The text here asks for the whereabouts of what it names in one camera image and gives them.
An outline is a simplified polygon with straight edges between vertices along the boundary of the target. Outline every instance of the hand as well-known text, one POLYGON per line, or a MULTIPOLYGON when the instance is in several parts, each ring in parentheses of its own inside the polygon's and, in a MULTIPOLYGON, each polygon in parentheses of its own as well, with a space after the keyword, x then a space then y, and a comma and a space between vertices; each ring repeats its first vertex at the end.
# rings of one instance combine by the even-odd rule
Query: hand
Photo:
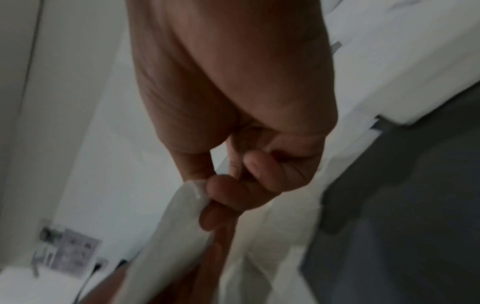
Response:
MULTIPOLYGON (((236 224, 234 221, 218 229, 213 245, 205 253, 200 266, 170 285, 149 304, 210 304, 232 245, 236 224)), ((100 283, 81 303, 110 303, 125 278, 127 268, 124 266, 100 283)))
POLYGON ((307 185, 337 109, 318 0, 127 0, 138 86, 213 230, 307 185), (226 141, 229 175, 210 150, 226 141))

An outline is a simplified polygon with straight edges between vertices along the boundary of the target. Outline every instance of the gray fabric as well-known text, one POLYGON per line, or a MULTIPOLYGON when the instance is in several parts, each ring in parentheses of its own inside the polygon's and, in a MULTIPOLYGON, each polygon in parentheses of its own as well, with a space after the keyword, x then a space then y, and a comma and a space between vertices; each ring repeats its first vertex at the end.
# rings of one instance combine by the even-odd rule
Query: gray fabric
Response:
POLYGON ((480 302, 480 86, 386 131, 325 193, 321 304, 480 302))

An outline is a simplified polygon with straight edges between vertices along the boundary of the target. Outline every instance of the white paper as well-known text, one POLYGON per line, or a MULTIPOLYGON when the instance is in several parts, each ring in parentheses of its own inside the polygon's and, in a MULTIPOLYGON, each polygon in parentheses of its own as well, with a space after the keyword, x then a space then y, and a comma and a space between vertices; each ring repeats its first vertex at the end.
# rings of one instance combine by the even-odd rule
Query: white paper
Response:
POLYGON ((199 224, 209 201, 204 181, 178 189, 147 247, 128 269, 114 304, 146 304, 198 263, 210 243, 211 234, 199 224))

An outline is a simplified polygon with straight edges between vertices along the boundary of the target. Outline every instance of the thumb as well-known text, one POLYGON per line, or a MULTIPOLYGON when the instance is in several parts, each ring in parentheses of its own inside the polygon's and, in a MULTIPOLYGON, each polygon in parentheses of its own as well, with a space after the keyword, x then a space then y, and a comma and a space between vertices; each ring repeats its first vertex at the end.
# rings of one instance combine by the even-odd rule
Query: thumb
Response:
POLYGON ((186 154, 170 151, 183 181, 208 179, 215 175, 214 164, 210 152, 199 154, 186 154))

